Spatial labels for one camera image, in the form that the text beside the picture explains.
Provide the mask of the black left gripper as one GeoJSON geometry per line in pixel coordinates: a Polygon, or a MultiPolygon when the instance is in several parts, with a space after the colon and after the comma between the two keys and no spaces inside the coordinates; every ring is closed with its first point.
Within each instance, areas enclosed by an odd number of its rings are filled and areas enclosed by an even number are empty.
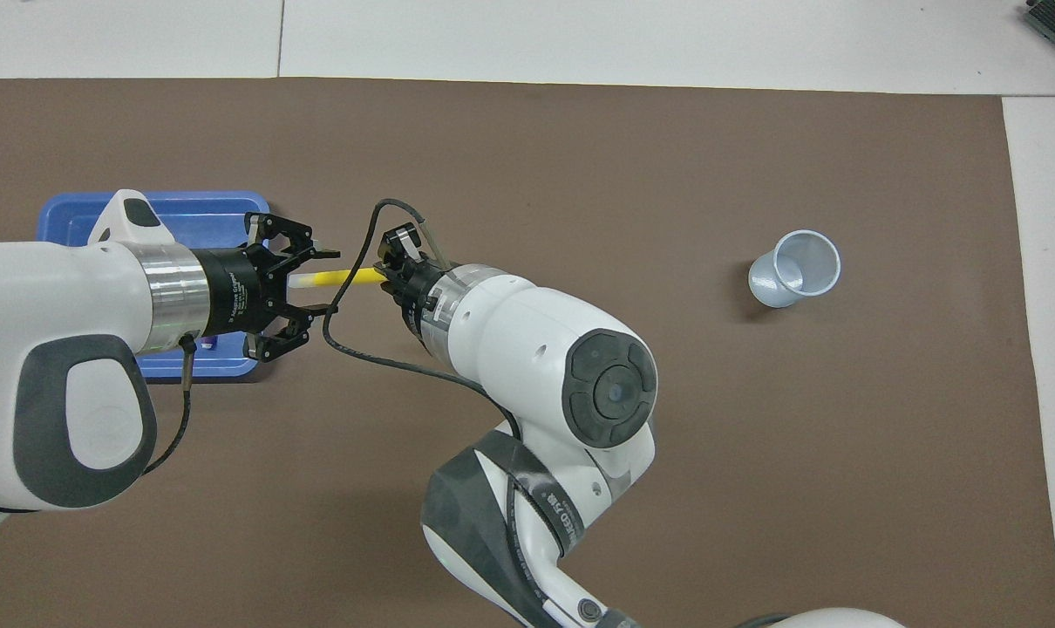
{"type": "Polygon", "coordinates": [[[244,357],[268,363],[306,345],[313,321],[329,313],[330,306],[266,301],[258,273],[292,273],[308,261],[339,258],[341,253],[322,247],[309,225],[271,212],[246,212],[244,227],[243,248],[192,250],[202,264],[209,293],[203,334],[244,332],[244,357]]]}

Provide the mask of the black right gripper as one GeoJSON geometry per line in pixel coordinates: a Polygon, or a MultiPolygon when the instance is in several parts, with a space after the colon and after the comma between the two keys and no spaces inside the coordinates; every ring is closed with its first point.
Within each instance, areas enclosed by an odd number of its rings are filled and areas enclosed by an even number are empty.
{"type": "Polygon", "coordinates": [[[376,270],[384,275],[381,289],[395,293],[405,326],[420,343],[424,343],[435,329],[447,331],[453,321],[450,283],[444,277],[459,267],[450,262],[449,270],[442,270],[434,261],[425,261],[421,253],[421,239],[416,225],[401,225],[386,230],[379,245],[380,262],[376,270]]]}

